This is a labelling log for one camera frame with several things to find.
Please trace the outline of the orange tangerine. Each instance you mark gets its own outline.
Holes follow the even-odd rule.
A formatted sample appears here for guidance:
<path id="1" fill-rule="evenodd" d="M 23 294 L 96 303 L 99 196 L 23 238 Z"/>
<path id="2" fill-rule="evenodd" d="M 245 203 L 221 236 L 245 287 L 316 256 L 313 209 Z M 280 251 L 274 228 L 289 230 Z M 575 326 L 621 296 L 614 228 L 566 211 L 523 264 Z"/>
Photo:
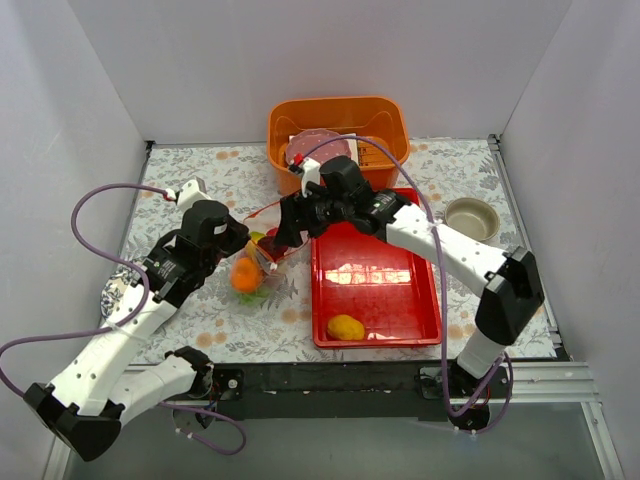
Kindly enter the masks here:
<path id="1" fill-rule="evenodd" d="M 244 294 L 255 292 L 263 281 L 263 271 L 249 257 L 242 257 L 234 262 L 231 269 L 230 282 L 234 290 Z"/>

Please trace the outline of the dark red fruit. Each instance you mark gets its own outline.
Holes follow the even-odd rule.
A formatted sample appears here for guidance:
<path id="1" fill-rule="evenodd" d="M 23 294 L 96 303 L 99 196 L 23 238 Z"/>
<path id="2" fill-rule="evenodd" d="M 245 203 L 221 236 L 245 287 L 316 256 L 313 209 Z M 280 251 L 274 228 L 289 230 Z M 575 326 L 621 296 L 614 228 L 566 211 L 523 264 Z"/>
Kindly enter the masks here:
<path id="1" fill-rule="evenodd" d="M 292 247 L 279 245 L 275 242 L 277 233 L 277 227 L 271 228 L 257 241 L 257 246 L 261 251 L 275 263 L 294 253 Z"/>

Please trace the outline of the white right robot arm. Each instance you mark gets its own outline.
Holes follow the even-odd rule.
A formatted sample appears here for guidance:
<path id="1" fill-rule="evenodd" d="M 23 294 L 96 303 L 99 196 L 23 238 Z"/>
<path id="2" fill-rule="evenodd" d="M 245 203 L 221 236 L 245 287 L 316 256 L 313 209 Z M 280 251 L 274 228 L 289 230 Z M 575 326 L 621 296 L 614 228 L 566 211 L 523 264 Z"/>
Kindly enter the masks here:
<path id="1" fill-rule="evenodd" d="M 503 251 L 436 223 L 424 203 L 391 189 L 374 190 L 346 156 L 323 164 L 297 156 L 289 169 L 300 177 L 301 188 L 280 201 L 275 244 L 296 248 L 304 234 L 317 238 L 329 226 L 347 222 L 443 268 L 480 299 L 476 331 L 456 358 L 453 387 L 469 398 L 486 389 L 492 365 L 544 301 L 533 253 L 523 247 Z"/>

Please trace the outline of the green lettuce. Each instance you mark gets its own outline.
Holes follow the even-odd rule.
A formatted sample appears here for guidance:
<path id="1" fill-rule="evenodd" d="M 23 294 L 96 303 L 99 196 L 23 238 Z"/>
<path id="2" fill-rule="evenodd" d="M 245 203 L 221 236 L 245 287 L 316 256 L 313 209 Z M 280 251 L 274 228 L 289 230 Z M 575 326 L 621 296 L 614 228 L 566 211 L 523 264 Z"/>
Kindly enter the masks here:
<path id="1" fill-rule="evenodd" d="M 251 293 L 236 292 L 235 297 L 240 305 L 260 306 L 271 296 L 269 289 L 258 289 Z"/>

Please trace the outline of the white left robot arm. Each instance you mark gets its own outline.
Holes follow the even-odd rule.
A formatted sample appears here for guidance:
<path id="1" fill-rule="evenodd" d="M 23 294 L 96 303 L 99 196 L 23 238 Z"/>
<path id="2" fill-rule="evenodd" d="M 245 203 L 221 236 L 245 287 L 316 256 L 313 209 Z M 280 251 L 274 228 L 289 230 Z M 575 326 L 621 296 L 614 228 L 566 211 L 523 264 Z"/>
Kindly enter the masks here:
<path id="1" fill-rule="evenodd" d="M 105 322 L 107 332 L 92 337 L 48 384 L 32 384 L 24 401 L 76 454 L 92 461 L 146 410 L 175 395 L 208 396 L 213 363 L 192 347 L 167 353 L 164 361 L 135 377 L 123 374 L 141 345 L 203 286 L 221 260 L 248 240 L 248 228 L 226 205 L 196 201 L 180 227 L 161 237 L 144 258 L 144 275 L 126 288 Z"/>

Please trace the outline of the yellow green mango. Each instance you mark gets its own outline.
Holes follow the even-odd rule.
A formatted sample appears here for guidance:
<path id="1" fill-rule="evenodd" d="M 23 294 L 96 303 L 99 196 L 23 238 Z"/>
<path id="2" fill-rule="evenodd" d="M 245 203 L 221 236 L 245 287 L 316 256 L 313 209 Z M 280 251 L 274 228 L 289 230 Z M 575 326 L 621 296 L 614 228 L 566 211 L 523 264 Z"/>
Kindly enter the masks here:
<path id="1" fill-rule="evenodd" d="M 268 236 L 261 232 L 252 231 L 250 233 L 250 239 L 255 245 L 260 246 L 265 244 L 268 240 Z"/>

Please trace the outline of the yellow lemon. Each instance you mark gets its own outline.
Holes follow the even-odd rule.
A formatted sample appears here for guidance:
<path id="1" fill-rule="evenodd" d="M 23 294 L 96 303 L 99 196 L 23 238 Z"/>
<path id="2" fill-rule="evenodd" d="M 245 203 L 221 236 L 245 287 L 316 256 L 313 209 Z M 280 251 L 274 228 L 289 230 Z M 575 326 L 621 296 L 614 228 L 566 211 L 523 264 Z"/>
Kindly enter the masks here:
<path id="1" fill-rule="evenodd" d="M 339 341 L 360 341 L 366 336 L 364 325 L 349 315 L 336 315 L 327 324 L 327 334 Z"/>

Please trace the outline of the clear zip top bag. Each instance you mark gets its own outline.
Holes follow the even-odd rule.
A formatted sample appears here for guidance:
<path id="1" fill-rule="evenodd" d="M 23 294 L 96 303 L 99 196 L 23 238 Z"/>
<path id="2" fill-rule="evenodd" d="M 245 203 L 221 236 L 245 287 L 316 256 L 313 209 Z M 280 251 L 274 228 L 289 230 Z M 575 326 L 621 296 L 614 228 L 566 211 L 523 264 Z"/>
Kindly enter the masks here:
<path id="1" fill-rule="evenodd" d="M 263 271 L 263 281 L 258 289 L 269 289 L 271 291 L 271 297 L 274 297 L 276 291 L 280 285 L 284 283 L 286 271 L 289 267 L 291 258 L 300 251 L 309 241 L 308 235 L 303 232 L 302 240 L 303 244 L 298 248 L 293 248 L 294 253 L 285 257 L 281 261 L 275 263 L 268 256 L 266 256 L 261 249 L 255 245 L 250 239 L 250 233 L 257 231 L 266 234 L 271 228 L 279 226 L 280 222 L 280 207 L 279 203 L 271 203 L 266 207 L 263 207 L 257 211 L 252 212 L 242 220 L 242 224 L 248 228 L 249 241 L 240 253 L 234 256 L 234 262 L 242 257 L 249 257 L 255 261 L 257 265 Z"/>

